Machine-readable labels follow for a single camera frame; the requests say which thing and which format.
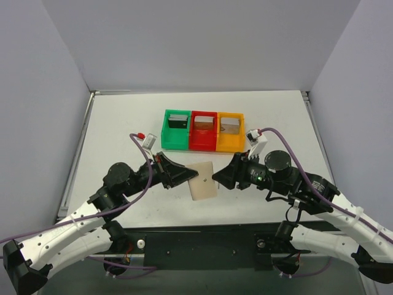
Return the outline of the beige leather card holder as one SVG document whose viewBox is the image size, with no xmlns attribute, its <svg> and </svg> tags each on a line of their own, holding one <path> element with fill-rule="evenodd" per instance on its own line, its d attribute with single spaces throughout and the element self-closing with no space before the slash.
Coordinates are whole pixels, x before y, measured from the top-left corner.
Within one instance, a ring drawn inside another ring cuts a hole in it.
<svg viewBox="0 0 393 295">
<path fill-rule="evenodd" d="M 217 186 L 212 179 L 212 162 L 200 162 L 187 165 L 187 168 L 195 170 L 198 175 L 188 180 L 191 198 L 193 201 L 201 201 L 217 197 Z"/>
</svg>

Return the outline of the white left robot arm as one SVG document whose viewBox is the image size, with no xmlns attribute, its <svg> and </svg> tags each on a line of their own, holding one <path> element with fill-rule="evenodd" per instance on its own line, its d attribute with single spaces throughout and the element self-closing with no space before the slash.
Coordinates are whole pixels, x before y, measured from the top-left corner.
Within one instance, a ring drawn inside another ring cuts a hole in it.
<svg viewBox="0 0 393 295">
<path fill-rule="evenodd" d="M 34 294 L 57 271 L 91 254 L 123 251 L 127 237 L 116 217 L 131 206 L 127 198 L 142 197 L 156 184 L 170 189 L 196 176 L 196 170 L 171 161 L 162 152 L 138 171 L 123 162 L 113 164 L 103 186 L 69 216 L 50 229 L 3 246 L 3 265 L 16 293 Z"/>
</svg>

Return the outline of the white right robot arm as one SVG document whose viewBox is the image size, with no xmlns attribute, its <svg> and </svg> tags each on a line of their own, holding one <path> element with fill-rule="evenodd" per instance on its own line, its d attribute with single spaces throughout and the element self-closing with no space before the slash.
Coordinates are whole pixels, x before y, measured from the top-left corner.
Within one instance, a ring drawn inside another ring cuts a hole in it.
<svg viewBox="0 0 393 295">
<path fill-rule="evenodd" d="M 320 252 L 356 266 L 371 280 L 392 283 L 392 231 L 352 204 L 325 178 L 293 167 L 287 152 L 272 151 L 264 163 L 246 152 L 237 152 L 212 178 L 227 189 L 243 190 L 255 185 L 258 190 L 268 191 L 266 201 L 283 200 L 291 208 L 322 219 L 344 233 L 339 237 L 296 221 L 283 221 L 274 236 L 277 249 Z"/>
</svg>

